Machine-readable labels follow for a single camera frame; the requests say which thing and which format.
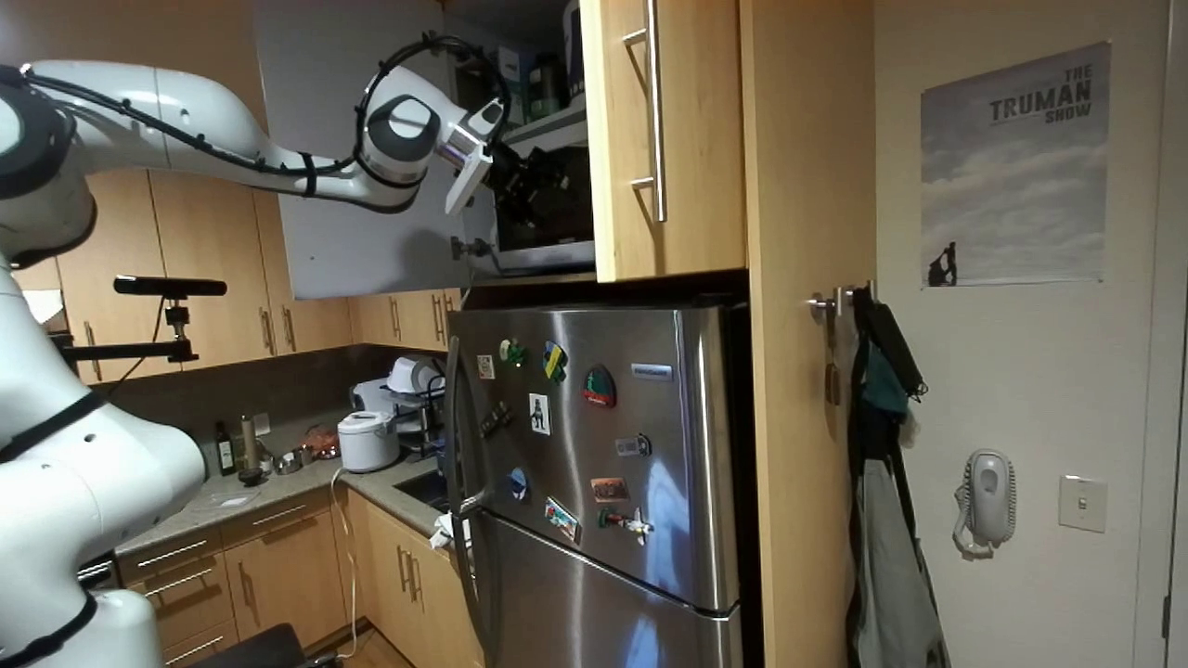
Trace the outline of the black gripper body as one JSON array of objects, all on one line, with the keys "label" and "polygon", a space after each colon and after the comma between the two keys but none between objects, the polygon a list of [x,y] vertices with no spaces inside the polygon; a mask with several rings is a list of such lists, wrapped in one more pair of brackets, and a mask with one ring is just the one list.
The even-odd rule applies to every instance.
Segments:
[{"label": "black gripper body", "polygon": [[517,150],[508,150],[506,141],[492,141],[492,145],[491,145],[487,187],[491,187],[497,196],[523,196],[525,187],[532,187],[532,166],[525,166],[525,160],[523,160]]}]

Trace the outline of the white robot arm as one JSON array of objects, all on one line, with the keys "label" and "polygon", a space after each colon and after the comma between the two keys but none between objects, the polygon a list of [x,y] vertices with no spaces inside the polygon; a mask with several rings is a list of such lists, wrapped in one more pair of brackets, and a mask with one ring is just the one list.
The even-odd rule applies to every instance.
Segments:
[{"label": "white robot arm", "polygon": [[179,512],[201,444],[142,420],[68,364],[19,276],[91,238],[102,171],[169,171],[262,194],[403,213],[444,155],[449,203],[492,166],[508,95],[465,109],[382,58],[339,160],[273,145],[214,78],[110,58],[35,58],[0,78],[0,668],[164,668],[150,606],[80,567]]}]

